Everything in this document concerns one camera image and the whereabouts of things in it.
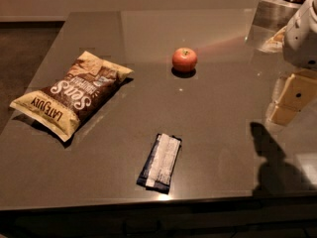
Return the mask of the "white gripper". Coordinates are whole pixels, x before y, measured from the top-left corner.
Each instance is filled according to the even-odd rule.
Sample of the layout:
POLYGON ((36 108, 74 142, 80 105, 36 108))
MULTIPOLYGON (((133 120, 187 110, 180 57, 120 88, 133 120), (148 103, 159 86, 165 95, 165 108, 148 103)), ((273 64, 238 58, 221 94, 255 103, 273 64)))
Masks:
MULTIPOLYGON (((317 68, 317 0, 306 0, 289 20, 283 38, 283 57, 297 67, 317 68)), ((316 97, 316 70, 298 70, 281 76, 273 90, 267 119, 286 126, 316 97)))

